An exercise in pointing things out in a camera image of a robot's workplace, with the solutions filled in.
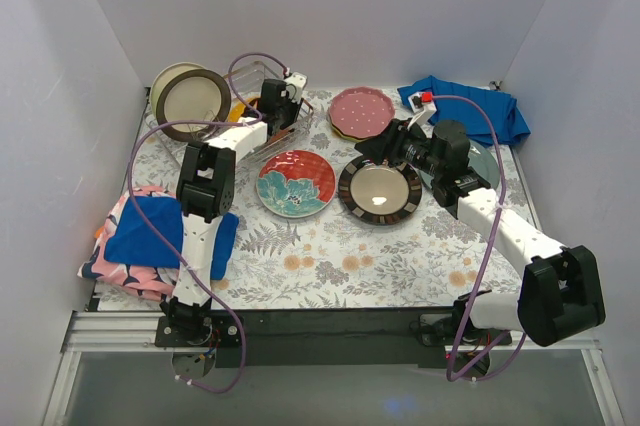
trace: white wall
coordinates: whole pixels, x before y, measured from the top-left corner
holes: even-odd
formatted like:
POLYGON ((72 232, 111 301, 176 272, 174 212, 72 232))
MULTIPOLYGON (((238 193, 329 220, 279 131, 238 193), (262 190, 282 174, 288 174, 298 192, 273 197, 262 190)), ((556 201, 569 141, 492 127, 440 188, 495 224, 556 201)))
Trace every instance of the white wall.
POLYGON ((398 85, 428 74, 503 78, 544 0, 99 0, 150 85, 165 66, 226 71, 266 50, 312 86, 398 85))
POLYGON ((144 92, 96 0, 0 6, 0 422, 35 425, 144 92))
POLYGON ((547 0, 505 86, 532 130, 521 158, 547 233, 599 262, 598 334, 627 424, 640 424, 640 0, 547 0))

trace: red plate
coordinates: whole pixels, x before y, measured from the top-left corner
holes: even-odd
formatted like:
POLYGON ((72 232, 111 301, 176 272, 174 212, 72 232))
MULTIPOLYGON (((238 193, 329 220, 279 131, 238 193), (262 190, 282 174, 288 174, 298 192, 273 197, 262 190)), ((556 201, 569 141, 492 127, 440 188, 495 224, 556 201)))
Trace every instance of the red plate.
POLYGON ((336 192, 336 175, 327 160, 315 153, 287 151, 267 161, 256 189, 270 211, 303 218, 329 204, 336 192))
POLYGON ((382 91, 360 86, 333 98, 329 120, 343 136, 363 140, 382 133, 395 113, 391 98, 382 91))

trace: table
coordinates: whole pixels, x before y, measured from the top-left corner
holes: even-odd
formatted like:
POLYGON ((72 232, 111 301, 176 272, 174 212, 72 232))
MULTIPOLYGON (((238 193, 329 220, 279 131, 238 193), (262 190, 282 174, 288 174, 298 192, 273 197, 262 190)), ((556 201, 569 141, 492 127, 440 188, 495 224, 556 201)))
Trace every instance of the table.
MULTIPOLYGON (((326 117, 331 99, 339 91, 307 93, 315 115, 309 135, 296 145, 325 157, 338 176, 359 155, 353 143, 331 131, 326 117)), ((396 117, 411 115, 396 90, 384 93, 393 100, 396 117)), ((431 126, 425 126, 428 135, 430 130, 431 126)), ((139 135, 146 131, 143 121, 139 135)), ((500 148, 507 178, 506 204, 533 224, 513 153, 508 146, 500 148)), ((257 169, 242 162, 238 165, 231 209, 240 218, 235 249, 225 278, 212 281, 214 292, 231 307, 450 306, 471 290, 486 243, 440 208, 429 192, 425 191, 410 218, 394 226, 361 222, 337 197, 315 216, 286 220, 269 212, 257 197, 257 169)), ((168 151, 151 137, 136 160, 134 183, 175 190, 178 175, 168 151)), ((483 285, 498 292, 517 292, 520 279, 494 251, 483 285)), ((158 303, 104 283, 97 283, 94 295, 99 298, 98 311, 159 310, 158 303)))

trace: gray floor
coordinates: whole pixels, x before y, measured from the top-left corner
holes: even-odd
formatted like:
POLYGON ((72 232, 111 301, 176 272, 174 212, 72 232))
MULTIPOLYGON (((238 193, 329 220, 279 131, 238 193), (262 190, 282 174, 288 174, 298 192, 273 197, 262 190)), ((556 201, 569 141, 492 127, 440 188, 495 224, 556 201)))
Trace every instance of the gray floor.
MULTIPOLYGON (((492 355, 494 364, 506 353, 492 355)), ((450 384, 413 366, 248 368, 215 396, 173 379, 171 355, 83 354, 69 425, 599 425, 580 351, 523 351, 502 376, 450 384)), ((205 379, 222 385, 233 370, 205 379)))

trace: blue cloth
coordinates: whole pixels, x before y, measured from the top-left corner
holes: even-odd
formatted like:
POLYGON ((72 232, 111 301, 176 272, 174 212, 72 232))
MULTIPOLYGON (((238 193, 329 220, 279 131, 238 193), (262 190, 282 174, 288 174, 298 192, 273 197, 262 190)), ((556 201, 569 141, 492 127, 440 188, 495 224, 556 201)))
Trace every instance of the blue cloth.
MULTIPOLYGON (((136 196, 136 199, 151 224, 158 228, 178 251, 182 251, 182 212, 178 200, 147 196, 136 196)), ((238 217, 231 213, 225 214, 220 222, 211 260, 211 279, 222 279, 227 271, 238 223, 238 217)), ((129 200, 122 210, 116 233, 105 245, 104 259, 112 263, 136 266, 180 268, 180 261, 176 255, 142 221, 129 200)))
MULTIPOLYGON (((411 86, 398 88, 402 104, 409 107, 409 96, 417 92, 432 92, 434 96, 455 94, 471 99, 489 116, 500 144, 517 144, 531 134, 518 110, 516 98, 510 94, 450 83, 435 76, 421 79, 411 86)), ((435 103, 437 111, 429 119, 431 124, 443 119, 460 121, 467 128, 467 136, 470 139, 485 145, 493 144, 489 126, 471 105, 454 99, 438 99, 435 103)))

